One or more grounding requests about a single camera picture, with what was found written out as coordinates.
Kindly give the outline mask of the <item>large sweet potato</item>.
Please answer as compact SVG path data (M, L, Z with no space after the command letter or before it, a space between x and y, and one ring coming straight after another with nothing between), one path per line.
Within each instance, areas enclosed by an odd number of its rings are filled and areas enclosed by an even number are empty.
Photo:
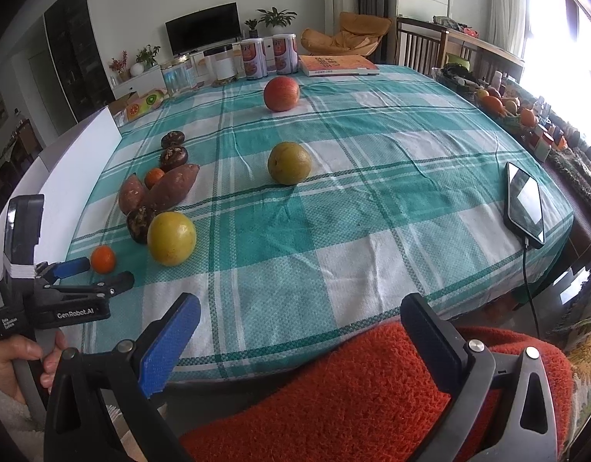
M168 171L141 201L142 206L165 212L181 203L194 185L200 166L185 164Z

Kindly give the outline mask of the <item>red flower vase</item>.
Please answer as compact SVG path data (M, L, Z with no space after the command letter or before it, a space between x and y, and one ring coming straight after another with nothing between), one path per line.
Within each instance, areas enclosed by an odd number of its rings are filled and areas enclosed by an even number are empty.
M113 57L109 62L109 69L117 75L120 82L127 81L130 78L129 66L127 66L128 59L127 50L124 50L119 59Z

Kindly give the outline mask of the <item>green potted plant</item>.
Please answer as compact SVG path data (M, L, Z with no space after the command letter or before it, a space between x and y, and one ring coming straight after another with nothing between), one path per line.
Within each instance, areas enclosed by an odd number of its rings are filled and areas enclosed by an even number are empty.
M265 26L267 35L281 35L297 19L297 12L294 10L279 10L275 6L269 10L258 8L260 22Z

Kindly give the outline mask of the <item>small sweet potato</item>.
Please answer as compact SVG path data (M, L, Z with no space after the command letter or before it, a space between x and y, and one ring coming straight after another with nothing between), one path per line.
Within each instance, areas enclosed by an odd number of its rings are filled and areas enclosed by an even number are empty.
M121 185L118 193L118 206L121 213L127 215L138 208L146 195L146 188L136 173L130 175Z

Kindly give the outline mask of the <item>black display cabinet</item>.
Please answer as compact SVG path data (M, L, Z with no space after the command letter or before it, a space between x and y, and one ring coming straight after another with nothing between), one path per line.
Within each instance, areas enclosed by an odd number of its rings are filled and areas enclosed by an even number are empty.
M58 81L77 121L115 100L99 56L87 0L57 0L43 16Z

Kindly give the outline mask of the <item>green-yellow pear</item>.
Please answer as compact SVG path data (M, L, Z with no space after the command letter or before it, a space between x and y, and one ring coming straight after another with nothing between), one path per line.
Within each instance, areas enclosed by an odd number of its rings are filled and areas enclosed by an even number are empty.
M308 151L296 142L277 144L269 155L267 170L280 185L294 186L308 178L312 160Z

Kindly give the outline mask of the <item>orange lounge chair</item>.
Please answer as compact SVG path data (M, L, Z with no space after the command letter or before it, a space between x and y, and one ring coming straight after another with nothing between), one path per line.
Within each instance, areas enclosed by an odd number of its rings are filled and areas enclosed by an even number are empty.
M302 46L311 55L370 56L392 26L392 20L383 17L341 12L341 29L336 35L306 28L301 36Z

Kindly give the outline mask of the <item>fruit basket on side table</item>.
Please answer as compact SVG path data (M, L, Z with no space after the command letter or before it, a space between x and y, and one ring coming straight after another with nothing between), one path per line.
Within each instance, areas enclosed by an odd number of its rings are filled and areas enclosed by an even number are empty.
M538 126L538 118L533 110L520 106L518 98L501 97L493 87L478 88L474 99L483 113L511 135L526 135Z

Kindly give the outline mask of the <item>clear jar black lid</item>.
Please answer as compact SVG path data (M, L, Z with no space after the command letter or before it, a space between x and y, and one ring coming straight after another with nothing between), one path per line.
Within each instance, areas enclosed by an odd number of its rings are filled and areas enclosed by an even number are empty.
M204 58L213 87L228 85L237 79L238 72L234 62L233 46L231 44L205 50Z

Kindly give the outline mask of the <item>fruit pattern pouch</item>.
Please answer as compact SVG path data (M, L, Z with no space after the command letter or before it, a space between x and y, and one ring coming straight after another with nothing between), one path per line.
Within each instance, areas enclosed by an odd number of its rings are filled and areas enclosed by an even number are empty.
M125 108L125 117L127 122L133 122L138 118L153 112L162 105L166 98L166 92L160 89L154 89L142 97L138 97L127 103Z

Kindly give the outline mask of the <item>small orange tangerine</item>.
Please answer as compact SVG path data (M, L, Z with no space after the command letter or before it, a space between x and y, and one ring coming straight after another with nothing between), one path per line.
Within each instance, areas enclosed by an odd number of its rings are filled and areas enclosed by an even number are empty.
M99 245L91 253L90 264L96 273L111 273L116 267L115 253L108 245Z

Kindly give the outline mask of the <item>large yellow citrus fruit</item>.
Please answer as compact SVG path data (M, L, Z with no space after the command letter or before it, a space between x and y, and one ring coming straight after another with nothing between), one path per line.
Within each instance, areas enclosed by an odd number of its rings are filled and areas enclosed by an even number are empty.
M163 212L152 219L147 233L147 248L152 258L167 267L184 263L196 246L193 222L177 212Z

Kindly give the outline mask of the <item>right red-white can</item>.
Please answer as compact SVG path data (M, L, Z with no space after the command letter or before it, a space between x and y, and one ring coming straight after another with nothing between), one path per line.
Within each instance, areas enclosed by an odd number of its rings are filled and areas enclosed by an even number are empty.
M275 70L280 75L297 73L299 55L297 37L294 33L280 33L272 36L272 50L275 56Z

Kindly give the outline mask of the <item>dark mangosteen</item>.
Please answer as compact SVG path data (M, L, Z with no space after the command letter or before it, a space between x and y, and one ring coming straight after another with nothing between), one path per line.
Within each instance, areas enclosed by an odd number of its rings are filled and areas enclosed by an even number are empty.
M182 146L185 142L185 135L181 131L169 131L161 139L161 147L167 149L170 147Z
M159 160L159 168L167 173L188 162L188 151L183 146L171 146L163 150Z
M136 243L147 243L147 233L155 216L156 210L151 206L138 206L127 214L127 230Z

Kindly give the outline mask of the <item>red apple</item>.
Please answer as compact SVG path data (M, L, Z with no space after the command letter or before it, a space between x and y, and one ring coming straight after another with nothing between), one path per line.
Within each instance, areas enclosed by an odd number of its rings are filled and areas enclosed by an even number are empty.
M272 112L286 112L293 109L299 102L300 86L290 77L277 76L265 86L263 100Z

